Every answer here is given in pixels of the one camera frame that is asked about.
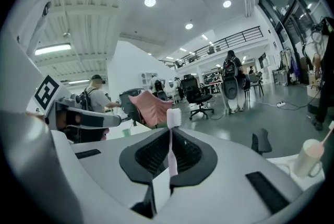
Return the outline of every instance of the pink cloth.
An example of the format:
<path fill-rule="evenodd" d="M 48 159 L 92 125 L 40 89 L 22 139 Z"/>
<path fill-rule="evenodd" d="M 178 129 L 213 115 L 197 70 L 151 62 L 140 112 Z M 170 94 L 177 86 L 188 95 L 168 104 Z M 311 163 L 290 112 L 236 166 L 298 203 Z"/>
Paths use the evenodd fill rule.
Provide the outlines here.
<path fill-rule="evenodd" d="M 167 122 L 167 110 L 172 107 L 173 101 L 162 101 L 147 90 L 138 96 L 129 96 L 129 99 L 148 126 Z"/>

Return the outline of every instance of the ceiling beam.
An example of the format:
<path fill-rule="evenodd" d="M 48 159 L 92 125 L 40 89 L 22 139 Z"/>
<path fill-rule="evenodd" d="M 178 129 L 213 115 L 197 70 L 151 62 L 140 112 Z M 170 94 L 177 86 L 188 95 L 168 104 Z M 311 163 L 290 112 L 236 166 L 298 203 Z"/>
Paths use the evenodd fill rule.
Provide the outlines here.
<path fill-rule="evenodd" d="M 68 16 L 74 15 L 99 15 L 104 17 L 113 17 L 117 14 L 118 8 L 112 6 L 101 5 L 65 5 L 51 7 L 48 13 L 48 17 L 61 17 L 64 16 L 64 12 L 67 12 Z"/>
<path fill-rule="evenodd" d="M 53 76 L 53 77 L 59 81 L 62 81 L 62 80 L 77 81 L 77 80 L 89 79 L 93 75 L 100 75 L 102 78 L 105 78 L 106 70 L 91 70 L 91 71 L 87 71 L 87 73 L 86 72 L 73 73 L 73 74 Z"/>
<path fill-rule="evenodd" d="M 108 58 L 107 54 L 90 54 L 90 55 L 79 55 L 80 60 L 76 55 L 60 57 L 60 58 L 52 58 L 46 61 L 35 62 L 37 67 L 46 67 L 60 63 L 69 63 L 75 61 L 98 61 L 98 60 L 106 60 Z"/>

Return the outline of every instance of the white shirt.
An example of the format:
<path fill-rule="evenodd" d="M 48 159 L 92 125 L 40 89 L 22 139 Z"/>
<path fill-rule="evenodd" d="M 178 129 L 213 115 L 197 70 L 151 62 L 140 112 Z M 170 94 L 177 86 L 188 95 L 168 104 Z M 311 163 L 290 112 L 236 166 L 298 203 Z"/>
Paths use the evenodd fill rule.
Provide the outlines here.
<path fill-rule="evenodd" d="M 320 60 L 323 59 L 328 44 L 328 36 L 314 32 L 306 42 L 305 52 L 313 63 L 315 54 L 320 55 Z"/>
<path fill-rule="evenodd" d="M 162 80 L 161 78 L 157 77 L 157 76 L 154 76 L 154 77 L 152 77 L 152 79 L 151 79 L 152 93 L 157 92 L 156 87 L 155 87 L 155 85 L 154 85 L 154 84 L 156 83 L 156 81 L 160 81 L 160 82 L 161 82 L 161 85 L 162 85 L 162 88 L 164 88 L 163 80 Z"/>
<path fill-rule="evenodd" d="M 94 112 L 105 113 L 104 107 L 110 103 L 110 100 L 105 96 L 105 94 L 99 90 L 94 90 L 90 95 L 91 106 Z"/>
<path fill-rule="evenodd" d="M 26 51 L 50 0 L 16 0 L 0 33 L 0 110 L 24 112 L 43 76 Z"/>

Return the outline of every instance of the ceiling light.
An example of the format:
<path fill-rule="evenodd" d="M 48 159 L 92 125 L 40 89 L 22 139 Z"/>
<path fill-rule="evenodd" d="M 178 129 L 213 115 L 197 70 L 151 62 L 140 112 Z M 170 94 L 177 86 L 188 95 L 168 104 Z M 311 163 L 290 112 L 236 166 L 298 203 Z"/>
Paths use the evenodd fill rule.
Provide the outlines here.
<path fill-rule="evenodd" d="M 232 4 L 231 1 L 225 1 L 225 2 L 223 3 L 223 6 L 224 6 L 224 8 L 228 8 L 228 7 L 231 6 L 231 4 Z"/>
<path fill-rule="evenodd" d="M 188 23 L 187 25 L 186 25 L 186 29 L 191 29 L 192 27 L 193 27 L 194 25 L 192 24 L 192 23 Z"/>
<path fill-rule="evenodd" d="M 84 83 L 84 82 L 88 82 L 89 79 L 85 79 L 85 80 L 79 80 L 79 81 L 72 81 L 72 82 L 68 82 L 69 84 L 78 84 L 78 83 Z"/>
<path fill-rule="evenodd" d="M 148 7 L 153 7 L 156 4 L 156 0 L 145 0 L 144 3 Z"/>
<path fill-rule="evenodd" d="M 70 50 L 70 49 L 71 49 L 70 44 L 48 46 L 46 48 L 41 48 L 41 49 L 36 50 L 35 55 L 41 55 L 41 54 L 56 52 L 56 51 L 66 51 L 66 50 Z"/>

